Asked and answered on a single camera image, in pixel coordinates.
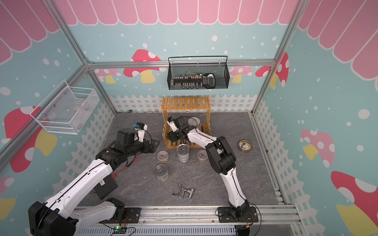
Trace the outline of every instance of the red cable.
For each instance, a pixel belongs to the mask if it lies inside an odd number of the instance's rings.
[[[134,164],[134,162],[136,162],[136,160],[138,159],[138,156],[139,156],[139,154],[136,156],[135,161],[133,161],[133,163],[131,163],[131,165]],[[120,170],[117,173],[115,173],[114,175],[112,175],[112,178],[114,178],[119,172],[123,171],[124,169],[127,169],[127,167],[123,168],[122,170]]]

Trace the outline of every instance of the table surface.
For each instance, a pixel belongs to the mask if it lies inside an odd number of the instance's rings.
[[[179,115],[199,117],[201,123],[206,122],[206,113],[170,113],[174,118]],[[122,128],[132,128],[137,122],[148,125],[147,131],[152,138],[160,141],[155,153],[141,154],[129,168],[120,172],[114,180],[118,188],[106,198],[114,197],[123,201],[126,206],[142,205],[228,205],[228,194],[222,178],[210,166],[210,163],[198,161],[197,153],[202,148],[189,150],[189,161],[180,163],[176,149],[166,149],[163,140],[163,115],[161,113],[124,113],[117,114],[105,140],[104,147],[116,139],[117,132]],[[236,170],[240,187],[246,198],[254,204],[278,204],[273,185],[255,136],[248,113],[211,113],[211,135],[224,136],[236,156]],[[249,140],[253,148],[249,153],[242,153],[237,148],[240,139]],[[167,150],[169,153],[169,179],[159,182],[154,168],[159,164],[157,153]],[[120,165],[113,173],[124,168]],[[194,188],[191,199],[173,196],[180,191],[178,185]],[[80,202],[79,206],[93,206],[101,203],[94,190]]]

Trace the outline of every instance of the tin can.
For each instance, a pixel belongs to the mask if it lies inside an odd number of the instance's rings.
[[[189,146],[186,144],[180,144],[177,147],[178,161],[181,163],[187,163],[189,161]]]
[[[166,181],[169,177],[168,168],[163,164],[157,165],[154,172],[160,182]]]

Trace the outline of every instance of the small plastic container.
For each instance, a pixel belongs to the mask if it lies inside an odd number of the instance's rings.
[[[157,155],[157,158],[158,160],[161,162],[161,163],[166,163],[168,161],[168,152],[167,151],[160,151]]]
[[[198,160],[200,162],[205,162],[208,160],[208,153],[206,152],[206,150],[200,150],[198,152]]]

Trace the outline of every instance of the wooden slatted rack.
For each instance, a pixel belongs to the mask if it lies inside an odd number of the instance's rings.
[[[186,143],[189,148],[200,148],[199,145],[195,143],[188,142],[186,140],[178,140],[177,142],[172,143],[167,139],[167,133],[172,129],[167,124],[168,112],[169,111],[178,111],[186,112],[190,110],[206,110],[206,123],[200,124],[200,130],[208,135],[210,135],[210,111],[211,103],[209,97],[176,97],[176,98],[163,98],[163,103],[161,106],[164,118],[164,129],[163,129],[163,138],[166,144],[167,149],[177,148],[178,145]]]

